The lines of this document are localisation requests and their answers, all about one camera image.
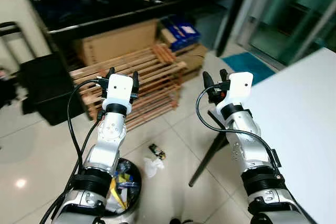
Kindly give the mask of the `yellow wrapper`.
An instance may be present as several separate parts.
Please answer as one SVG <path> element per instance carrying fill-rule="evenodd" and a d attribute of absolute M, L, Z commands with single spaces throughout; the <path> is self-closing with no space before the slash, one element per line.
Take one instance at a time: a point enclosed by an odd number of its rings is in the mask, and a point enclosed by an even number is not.
<path fill-rule="evenodd" d="M 127 203 L 125 203 L 124 200 L 122 200 L 119 193 L 116 191 L 116 188 L 117 188 L 116 180 L 112 179 L 110 184 L 110 195 L 117 202 L 117 204 L 121 209 L 127 210 L 128 208 Z"/>

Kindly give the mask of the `black tube chair frame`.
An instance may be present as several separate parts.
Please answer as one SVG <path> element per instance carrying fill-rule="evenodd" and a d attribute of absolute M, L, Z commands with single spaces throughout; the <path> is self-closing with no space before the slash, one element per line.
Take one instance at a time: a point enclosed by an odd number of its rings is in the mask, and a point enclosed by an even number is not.
<path fill-rule="evenodd" d="M 7 36 L 14 36 L 23 40 L 30 58 L 27 60 L 21 59 L 19 54 L 14 50 L 14 47 L 10 46 L 9 39 L 6 38 Z M 23 29 L 15 21 L 6 21 L 0 23 L 0 44 L 5 46 L 5 48 L 8 51 L 8 54 L 10 55 L 14 63 L 16 63 L 19 66 L 22 63 L 38 58 L 36 52 L 31 46 L 31 43 L 29 42 L 29 39 L 27 39 Z"/>

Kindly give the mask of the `green glass sliding door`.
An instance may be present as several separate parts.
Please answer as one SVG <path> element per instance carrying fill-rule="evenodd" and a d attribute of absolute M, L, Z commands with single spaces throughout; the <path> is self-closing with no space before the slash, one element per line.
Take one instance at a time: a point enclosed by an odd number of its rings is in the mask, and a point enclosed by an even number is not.
<path fill-rule="evenodd" d="M 254 0 L 241 37 L 276 68 L 336 48 L 335 0 Z"/>

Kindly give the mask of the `blue plastic wrapper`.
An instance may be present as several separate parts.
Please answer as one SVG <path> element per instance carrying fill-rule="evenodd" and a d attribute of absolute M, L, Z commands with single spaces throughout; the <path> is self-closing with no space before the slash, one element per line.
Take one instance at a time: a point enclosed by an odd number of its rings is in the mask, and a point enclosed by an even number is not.
<path fill-rule="evenodd" d="M 136 177 L 132 175 L 134 165 L 127 160 L 122 160 L 118 162 L 116 168 L 116 188 L 139 188 L 140 184 L 136 180 Z"/>

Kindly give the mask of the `slatted wooden rack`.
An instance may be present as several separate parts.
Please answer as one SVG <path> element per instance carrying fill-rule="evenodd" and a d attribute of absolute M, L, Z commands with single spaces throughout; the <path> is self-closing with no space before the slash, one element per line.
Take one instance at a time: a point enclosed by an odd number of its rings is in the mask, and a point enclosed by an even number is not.
<path fill-rule="evenodd" d="M 155 44 L 69 74 L 74 83 L 81 83 L 103 77 L 112 67 L 127 76 L 139 73 L 139 97 L 132 103 L 132 113 L 125 117 L 128 131 L 178 107 L 186 63 L 178 61 L 165 44 Z"/>

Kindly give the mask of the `black table leg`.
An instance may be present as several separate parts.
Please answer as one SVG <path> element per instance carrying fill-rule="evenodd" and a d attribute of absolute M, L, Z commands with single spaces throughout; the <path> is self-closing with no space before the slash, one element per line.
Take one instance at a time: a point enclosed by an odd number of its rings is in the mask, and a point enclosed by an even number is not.
<path fill-rule="evenodd" d="M 209 130 L 202 125 L 197 116 L 192 114 L 185 120 L 184 137 L 200 159 L 189 186 L 195 184 L 209 172 L 224 187 L 229 188 L 228 172 L 232 164 L 230 160 L 230 145 L 219 132 Z"/>

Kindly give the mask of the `small brown cardboard box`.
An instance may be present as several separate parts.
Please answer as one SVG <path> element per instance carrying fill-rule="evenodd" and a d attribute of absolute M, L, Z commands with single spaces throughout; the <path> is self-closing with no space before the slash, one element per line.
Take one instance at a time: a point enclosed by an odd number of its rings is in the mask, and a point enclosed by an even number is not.
<path fill-rule="evenodd" d="M 174 54 L 177 61 L 186 63 L 186 68 L 183 70 L 183 73 L 190 73 L 202 68 L 208 51 L 209 49 L 201 44 L 201 42 L 196 42 L 191 46 L 175 51 Z"/>

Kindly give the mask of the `teal floor mat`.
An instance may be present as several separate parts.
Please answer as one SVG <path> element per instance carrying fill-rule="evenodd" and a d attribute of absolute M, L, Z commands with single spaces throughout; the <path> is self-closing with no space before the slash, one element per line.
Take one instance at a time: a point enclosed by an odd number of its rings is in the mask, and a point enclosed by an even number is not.
<path fill-rule="evenodd" d="M 223 58 L 222 61 L 226 63 L 233 72 L 249 71 L 252 73 L 252 75 L 254 75 L 252 83 L 253 86 L 276 73 L 252 53 L 239 53 L 231 55 Z"/>

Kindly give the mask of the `crumpled white tissue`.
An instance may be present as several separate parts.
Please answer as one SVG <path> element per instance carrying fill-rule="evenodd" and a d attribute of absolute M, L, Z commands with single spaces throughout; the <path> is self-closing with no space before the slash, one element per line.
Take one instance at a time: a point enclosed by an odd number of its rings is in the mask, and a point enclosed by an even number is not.
<path fill-rule="evenodd" d="M 143 162 L 144 162 L 144 173 L 146 174 L 147 178 L 153 178 L 159 170 L 165 168 L 163 160 L 161 160 L 160 158 L 150 159 L 144 157 Z"/>

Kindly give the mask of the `black square case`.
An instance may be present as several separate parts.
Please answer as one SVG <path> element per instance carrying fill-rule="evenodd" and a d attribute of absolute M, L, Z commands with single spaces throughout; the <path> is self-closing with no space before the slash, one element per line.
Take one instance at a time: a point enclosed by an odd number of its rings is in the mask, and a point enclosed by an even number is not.
<path fill-rule="evenodd" d="M 26 89 L 22 113 L 39 113 L 50 125 L 67 120 L 66 107 L 75 85 L 57 54 L 49 54 L 21 63 L 19 83 Z"/>

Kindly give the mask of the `small dark snack wrapper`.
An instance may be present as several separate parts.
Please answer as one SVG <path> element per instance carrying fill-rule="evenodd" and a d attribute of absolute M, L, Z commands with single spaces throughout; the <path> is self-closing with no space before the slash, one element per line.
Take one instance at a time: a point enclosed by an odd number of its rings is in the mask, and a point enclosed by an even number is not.
<path fill-rule="evenodd" d="M 166 159 L 166 153 L 160 147 L 158 147 L 156 143 L 151 143 L 151 145 L 149 145 L 148 148 L 152 152 L 152 154 L 158 159 L 160 160 Z"/>

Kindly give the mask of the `small black device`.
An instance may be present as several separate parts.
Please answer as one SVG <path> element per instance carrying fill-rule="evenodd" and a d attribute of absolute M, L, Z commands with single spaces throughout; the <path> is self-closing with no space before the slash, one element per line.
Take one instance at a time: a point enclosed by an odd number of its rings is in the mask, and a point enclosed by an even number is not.
<path fill-rule="evenodd" d="M 0 66 L 0 109 L 18 99 L 15 75 Z"/>

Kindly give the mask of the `large brown cardboard box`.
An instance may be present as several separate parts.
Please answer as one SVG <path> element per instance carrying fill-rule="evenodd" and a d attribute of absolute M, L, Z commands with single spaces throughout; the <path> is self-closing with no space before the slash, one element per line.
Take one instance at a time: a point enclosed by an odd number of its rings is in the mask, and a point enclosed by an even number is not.
<path fill-rule="evenodd" d="M 151 19 L 77 39 L 74 41 L 74 48 L 78 58 L 87 66 L 101 63 L 152 46 L 158 22 L 158 19 Z"/>

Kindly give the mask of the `blue printed box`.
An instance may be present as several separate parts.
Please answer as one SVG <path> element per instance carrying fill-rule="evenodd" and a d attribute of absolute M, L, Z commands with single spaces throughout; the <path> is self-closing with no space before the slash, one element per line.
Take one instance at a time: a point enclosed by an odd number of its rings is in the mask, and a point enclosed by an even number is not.
<path fill-rule="evenodd" d="M 199 42 L 201 34 L 183 16 L 173 15 L 159 20 L 158 37 L 176 52 Z"/>

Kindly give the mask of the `black round rubbish bin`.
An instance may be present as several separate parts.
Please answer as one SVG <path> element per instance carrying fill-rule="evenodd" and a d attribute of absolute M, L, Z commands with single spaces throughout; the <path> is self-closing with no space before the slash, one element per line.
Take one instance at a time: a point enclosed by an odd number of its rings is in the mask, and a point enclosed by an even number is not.
<path fill-rule="evenodd" d="M 111 197 L 110 186 L 109 186 L 109 193 L 108 193 L 107 201 L 106 201 L 106 210 L 103 214 L 104 217 L 113 218 L 113 217 L 128 216 L 130 214 L 133 214 L 135 210 L 137 209 L 137 207 L 139 206 L 139 203 L 141 200 L 142 174 L 141 174 L 141 171 L 138 169 L 138 167 L 135 164 L 133 165 L 134 165 L 134 168 L 133 168 L 132 175 L 136 177 L 137 182 L 140 184 L 139 188 L 125 188 L 125 189 L 116 188 L 116 191 L 119 193 L 122 200 L 124 200 L 124 202 L 127 203 L 127 206 L 128 206 L 127 210 L 121 209 L 119 205 L 117 204 L 117 202 Z"/>

